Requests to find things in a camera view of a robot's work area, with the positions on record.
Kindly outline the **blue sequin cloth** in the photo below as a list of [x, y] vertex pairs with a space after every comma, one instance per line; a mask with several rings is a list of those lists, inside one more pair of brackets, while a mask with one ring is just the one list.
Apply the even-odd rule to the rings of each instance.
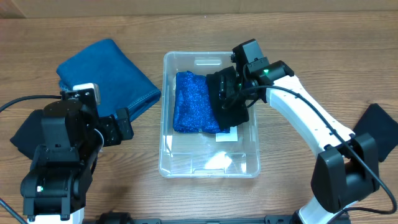
[[176, 74], [173, 129], [179, 133], [229, 133], [215, 119], [205, 76], [190, 71]]

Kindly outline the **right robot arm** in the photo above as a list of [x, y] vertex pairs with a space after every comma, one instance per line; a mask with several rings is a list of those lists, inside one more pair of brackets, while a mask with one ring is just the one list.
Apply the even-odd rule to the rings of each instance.
[[375, 139], [330, 116], [303, 88], [283, 61], [267, 58], [237, 63], [207, 75], [210, 101], [221, 129], [248, 120], [246, 100], [262, 100], [282, 114], [315, 156], [313, 198], [289, 217], [291, 223], [347, 222], [354, 204], [379, 190]]

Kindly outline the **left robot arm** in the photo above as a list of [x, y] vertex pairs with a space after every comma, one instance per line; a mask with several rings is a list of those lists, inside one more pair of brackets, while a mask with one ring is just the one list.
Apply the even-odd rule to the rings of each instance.
[[21, 182], [23, 213], [29, 223], [81, 223], [86, 193], [103, 147], [130, 140], [133, 131], [126, 108], [100, 118], [93, 103], [56, 101], [44, 108], [44, 143]]

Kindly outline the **black cloth long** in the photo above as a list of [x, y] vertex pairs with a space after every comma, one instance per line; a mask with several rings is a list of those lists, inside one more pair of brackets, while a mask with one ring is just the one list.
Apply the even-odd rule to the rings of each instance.
[[206, 76], [206, 83], [208, 85], [208, 92], [210, 98], [210, 105], [214, 117], [222, 131], [226, 131], [230, 127], [238, 126], [241, 123], [249, 121], [249, 114], [247, 108], [220, 108], [218, 106], [218, 72], [208, 74]]

